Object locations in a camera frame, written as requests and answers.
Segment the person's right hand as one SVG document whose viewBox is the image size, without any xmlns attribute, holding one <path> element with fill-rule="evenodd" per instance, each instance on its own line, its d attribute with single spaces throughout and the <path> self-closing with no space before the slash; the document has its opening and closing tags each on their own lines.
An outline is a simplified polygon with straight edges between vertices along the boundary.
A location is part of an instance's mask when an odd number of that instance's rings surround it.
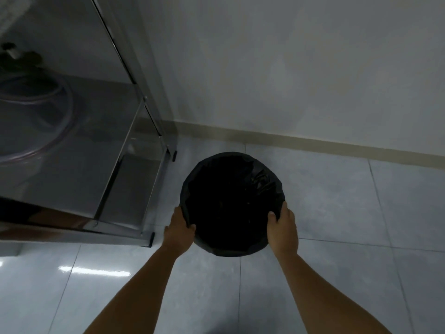
<svg viewBox="0 0 445 334">
<path fill-rule="evenodd" d="M 267 233 L 267 239 L 272 252 L 279 259 L 294 255 L 298 251 L 299 239 L 295 221 L 295 215 L 283 202 L 278 220 L 278 230 L 275 233 Z"/>
</svg>

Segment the person's left forearm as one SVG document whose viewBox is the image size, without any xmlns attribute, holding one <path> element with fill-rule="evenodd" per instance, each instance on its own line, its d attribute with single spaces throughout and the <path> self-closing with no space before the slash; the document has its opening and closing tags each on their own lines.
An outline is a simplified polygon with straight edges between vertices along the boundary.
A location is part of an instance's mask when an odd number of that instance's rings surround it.
<svg viewBox="0 0 445 334">
<path fill-rule="evenodd" d="M 165 240 L 83 334 L 154 334 L 175 261 L 191 244 Z"/>
</svg>

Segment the person's right forearm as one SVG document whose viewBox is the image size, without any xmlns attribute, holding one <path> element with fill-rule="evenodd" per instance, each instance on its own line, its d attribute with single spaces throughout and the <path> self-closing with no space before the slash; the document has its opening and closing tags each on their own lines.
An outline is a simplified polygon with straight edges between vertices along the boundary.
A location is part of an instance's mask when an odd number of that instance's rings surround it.
<svg viewBox="0 0 445 334">
<path fill-rule="evenodd" d="M 272 248 L 308 334 L 391 334 L 373 315 L 344 295 L 297 254 Z"/>
</svg>

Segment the stainless steel table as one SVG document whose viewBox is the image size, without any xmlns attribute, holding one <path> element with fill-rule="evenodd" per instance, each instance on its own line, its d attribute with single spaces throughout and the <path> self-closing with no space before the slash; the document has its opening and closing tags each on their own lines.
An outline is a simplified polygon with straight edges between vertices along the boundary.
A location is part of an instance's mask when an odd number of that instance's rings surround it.
<svg viewBox="0 0 445 334">
<path fill-rule="evenodd" d="M 152 247 L 176 137 L 148 0 L 0 0 L 0 255 Z"/>
</svg>

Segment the person's left hand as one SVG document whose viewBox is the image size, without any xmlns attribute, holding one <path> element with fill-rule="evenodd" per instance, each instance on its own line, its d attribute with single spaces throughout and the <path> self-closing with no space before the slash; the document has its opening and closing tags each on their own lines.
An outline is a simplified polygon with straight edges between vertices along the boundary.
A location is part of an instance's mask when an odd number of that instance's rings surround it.
<svg viewBox="0 0 445 334">
<path fill-rule="evenodd" d="M 188 227 L 181 207 L 175 207 L 170 224 L 164 229 L 162 247 L 174 253 L 176 258 L 184 254 L 194 242 L 194 240 L 187 239 L 186 230 Z"/>
</svg>

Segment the black trash bin with bag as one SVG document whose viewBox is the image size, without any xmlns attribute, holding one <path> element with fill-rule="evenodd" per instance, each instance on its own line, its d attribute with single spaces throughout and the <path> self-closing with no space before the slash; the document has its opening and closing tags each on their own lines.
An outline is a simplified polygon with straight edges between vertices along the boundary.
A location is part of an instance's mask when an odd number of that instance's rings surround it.
<svg viewBox="0 0 445 334">
<path fill-rule="evenodd" d="M 218 257 L 244 257 L 268 245 L 268 213 L 279 219 L 285 201 L 282 182 L 256 158 L 223 152 L 198 162 L 180 192 L 194 243 Z"/>
</svg>

